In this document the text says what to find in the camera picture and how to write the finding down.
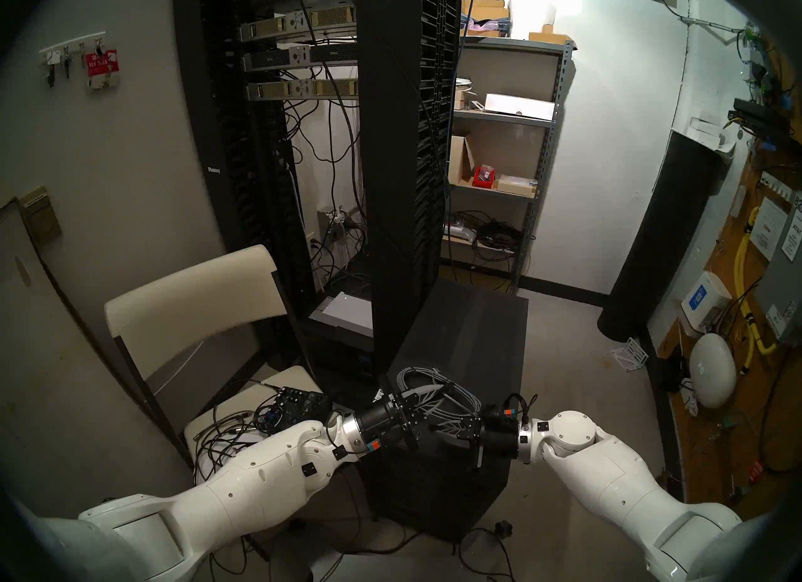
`power strip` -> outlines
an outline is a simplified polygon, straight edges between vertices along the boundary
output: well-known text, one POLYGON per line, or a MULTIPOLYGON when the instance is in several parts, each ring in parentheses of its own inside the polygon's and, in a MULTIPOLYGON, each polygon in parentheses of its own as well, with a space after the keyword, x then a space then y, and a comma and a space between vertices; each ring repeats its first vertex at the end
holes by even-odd
POLYGON ((784 182, 770 175, 767 171, 764 171, 760 175, 760 184, 767 186, 786 202, 791 202, 794 195, 793 189, 784 182))

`electrical box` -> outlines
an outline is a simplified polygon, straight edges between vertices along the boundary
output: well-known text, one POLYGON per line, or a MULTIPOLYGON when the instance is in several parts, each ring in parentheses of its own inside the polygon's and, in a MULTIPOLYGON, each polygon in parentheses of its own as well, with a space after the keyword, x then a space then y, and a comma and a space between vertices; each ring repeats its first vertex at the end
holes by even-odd
POLYGON ((724 282, 715 273, 703 271, 699 282, 683 300, 683 312, 693 329, 705 333, 731 300, 724 282))
POLYGON ((777 341, 796 347, 802 342, 802 210, 794 209, 779 235, 777 251, 755 298, 777 341))

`plywood board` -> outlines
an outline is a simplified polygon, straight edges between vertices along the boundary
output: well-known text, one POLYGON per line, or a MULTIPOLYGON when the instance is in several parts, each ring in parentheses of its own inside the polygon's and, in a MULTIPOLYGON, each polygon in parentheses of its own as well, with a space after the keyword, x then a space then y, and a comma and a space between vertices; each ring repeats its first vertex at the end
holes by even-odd
MULTIPOLYGON (((747 162, 741 184, 747 187, 747 196, 737 218, 728 217, 719 244, 714 250, 707 268, 723 280, 727 289, 736 295, 733 262, 743 228, 750 211, 759 206, 765 195, 780 204, 786 202, 777 198, 767 188, 758 186, 759 169, 776 165, 782 161, 777 154, 758 152, 754 162, 747 162)), ((790 170, 770 170, 787 185, 802 188, 802 177, 790 170)), ((744 264, 744 286, 748 287, 765 271, 767 260, 751 244, 744 264)), ((766 338, 767 344, 774 341, 766 326, 765 316, 752 297, 750 307, 756 322, 766 338)), ((747 355, 748 342, 743 335, 743 317, 740 315, 729 336, 732 343, 736 366, 740 367, 747 355)), ((679 331, 676 324, 659 345, 658 353, 667 357, 682 343, 683 356, 690 356, 695 341, 679 331)), ((671 395, 671 406, 679 439, 680 454, 683 461, 687 501, 720 502, 730 504, 743 518, 750 519, 766 513, 776 506, 788 486, 789 477, 764 475, 750 493, 737 504, 729 497, 733 484, 747 486, 749 473, 758 458, 758 435, 763 418, 763 409, 769 390, 787 348, 780 347, 770 356, 762 356, 756 351, 752 367, 745 377, 738 380, 736 391, 725 406, 718 410, 699 407, 699 416, 692 417, 683 406, 680 394, 671 395), (724 430, 725 420, 736 423, 732 429, 724 430)), ((778 386, 776 396, 766 426, 766 456, 770 465, 785 468, 802 461, 802 349, 792 353, 786 370, 778 386)))

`sticker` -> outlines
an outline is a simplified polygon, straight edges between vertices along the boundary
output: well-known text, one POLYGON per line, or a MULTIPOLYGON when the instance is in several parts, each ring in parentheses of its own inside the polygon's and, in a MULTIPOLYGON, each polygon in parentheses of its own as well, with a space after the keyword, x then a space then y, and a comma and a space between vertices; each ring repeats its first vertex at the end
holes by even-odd
POLYGON ((791 262, 794 262, 800 240, 802 240, 802 211, 796 209, 794 211, 794 219, 791 221, 791 226, 788 227, 788 234, 785 235, 785 241, 783 242, 783 253, 791 262))
POLYGON ((768 312, 766 312, 766 320, 768 321, 768 324, 772 326, 774 335, 779 339, 779 337, 783 335, 783 332, 785 332, 785 319, 781 317, 777 311, 776 305, 772 304, 772 307, 768 308, 768 312))
POLYGON ((699 284, 699 289, 694 293, 694 296, 690 298, 688 305, 690 306, 691 310, 696 310, 699 307, 699 304, 702 303, 702 300, 705 298, 707 291, 705 288, 699 284))

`power cord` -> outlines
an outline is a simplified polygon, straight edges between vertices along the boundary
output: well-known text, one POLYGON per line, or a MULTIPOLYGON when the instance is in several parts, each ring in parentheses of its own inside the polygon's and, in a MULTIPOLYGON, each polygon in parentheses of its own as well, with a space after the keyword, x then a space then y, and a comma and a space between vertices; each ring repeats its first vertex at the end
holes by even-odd
POLYGON ((691 18, 690 16, 683 16, 681 14, 678 14, 677 12, 674 12, 674 10, 671 9, 671 6, 668 3, 666 3, 666 0, 662 0, 662 1, 663 1, 663 5, 666 6, 666 9, 671 14, 673 14, 674 16, 679 18, 683 23, 685 23, 687 25, 706 25, 707 27, 711 27, 713 29, 720 29, 723 32, 732 32, 734 34, 739 34, 739 33, 744 31, 743 28, 735 29, 735 28, 732 28, 732 27, 727 27, 726 25, 721 25, 720 23, 713 23, 710 20, 694 19, 694 18, 691 18))
POLYGON ((477 528, 472 528, 471 530, 466 532, 465 536, 457 544, 457 556, 460 558, 460 563, 462 563, 463 567, 465 567, 470 572, 478 573, 478 574, 480 574, 480 576, 487 576, 487 577, 503 576, 505 578, 509 578, 510 582, 515 582, 515 577, 513 576, 513 566, 510 563, 509 554, 507 553, 507 548, 504 546, 504 543, 501 541, 500 536, 498 536, 495 532, 493 532, 491 530, 487 530, 487 528, 477 527, 477 528), (488 535, 490 535, 493 539, 495 539, 497 541, 498 545, 501 547, 502 552, 504 552, 504 558, 507 560, 507 570, 509 571, 509 573, 504 573, 504 572, 497 572, 497 573, 482 572, 479 569, 474 569, 473 567, 471 567, 471 565, 469 565, 468 563, 465 562, 465 559, 462 556, 462 544, 464 543, 466 537, 468 535, 470 535, 472 532, 485 532, 485 533, 487 533, 488 535))
POLYGON ((785 367, 788 364, 788 358, 793 353, 792 349, 788 349, 783 356, 783 360, 779 363, 779 368, 777 369, 777 374, 774 377, 774 381, 772 383, 772 388, 769 390, 768 399, 766 400, 766 406, 763 410, 763 420, 760 422, 760 436, 758 437, 758 457, 760 462, 763 464, 764 469, 766 472, 772 475, 788 475, 788 474, 795 474, 802 470, 802 463, 797 463, 796 466, 783 468, 782 470, 778 470, 774 467, 768 465, 768 460, 766 459, 766 450, 764 449, 766 443, 766 422, 768 420, 768 412, 772 408, 772 401, 774 400, 774 395, 777 391, 777 387, 779 385, 780 380, 783 378, 783 374, 785 373, 785 367))

